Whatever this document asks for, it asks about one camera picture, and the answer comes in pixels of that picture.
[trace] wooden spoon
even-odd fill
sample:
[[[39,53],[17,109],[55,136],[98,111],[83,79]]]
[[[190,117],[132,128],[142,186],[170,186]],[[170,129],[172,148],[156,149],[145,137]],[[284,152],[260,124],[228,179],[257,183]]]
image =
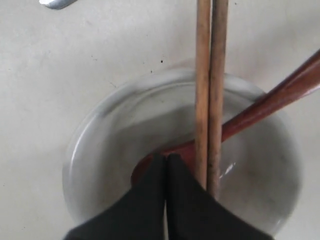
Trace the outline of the wooden spoon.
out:
[[[282,109],[290,103],[303,98],[320,88],[320,49],[302,64],[296,71],[263,95],[244,111],[227,121],[222,126],[221,141],[224,142],[233,135],[259,122],[265,117]],[[192,173],[195,170],[195,141],[189,141],[179,146],[165,149],[161,154],[180,154]],[[134,168],[131,175],[131,184],[134,185],[144,174],[152,161],[149,154]]]

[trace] chopstick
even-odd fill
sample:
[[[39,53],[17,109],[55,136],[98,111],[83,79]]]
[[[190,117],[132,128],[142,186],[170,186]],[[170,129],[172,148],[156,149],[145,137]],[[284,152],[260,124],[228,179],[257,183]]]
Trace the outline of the chopstick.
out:
[[[220,177],[228,0],[213,0],[213,2],[206,189],[211,196],[217,197]]]
[[[211,44],[210,10],[210,0],[197,1],[194,176],[204,189],[217,197],[228,0],[213,0]]]
[[[211,0],[197,1],[194,177],[207,188]]]

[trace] metal object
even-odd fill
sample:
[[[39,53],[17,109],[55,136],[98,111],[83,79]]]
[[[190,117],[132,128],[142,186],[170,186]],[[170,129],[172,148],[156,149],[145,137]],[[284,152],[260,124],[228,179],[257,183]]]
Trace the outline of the metal object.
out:
[[[75,1],[77,0],[39,0],[39,3],[47,8],[60,10],[73,4]]]

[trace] white floor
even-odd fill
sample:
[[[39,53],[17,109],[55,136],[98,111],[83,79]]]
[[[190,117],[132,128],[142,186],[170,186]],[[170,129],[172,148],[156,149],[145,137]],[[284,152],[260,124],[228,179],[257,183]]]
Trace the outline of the white floor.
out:
[[[319,0],[230,0],[226,71],[268,91],[320,47],[319,13]],[[0,2],[0,239],[57,240],[74,225],[62,193],[72,133],[118,86],[192,66],[195,22],[195,0]],[[317,92],[285,109],[305,174],[279,240],[320,236],[319,102]]]

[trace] reddish-brown wooden spoon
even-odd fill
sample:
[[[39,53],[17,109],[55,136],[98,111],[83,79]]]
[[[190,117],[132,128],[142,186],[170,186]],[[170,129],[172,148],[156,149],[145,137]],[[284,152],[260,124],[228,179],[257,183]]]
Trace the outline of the reddish-brown wooden spoon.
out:
[[[320,88],[320,49],[269,93],[223,124],[221,141],[227,140],[318,88]],[[194,140],[161,152],[165,156],[171,153],[180,154],[190,171],[194,173],[196,155]],[[149,154],[136,165],[131,175],[132,185],[144,174],[151,161],[152,155]]]

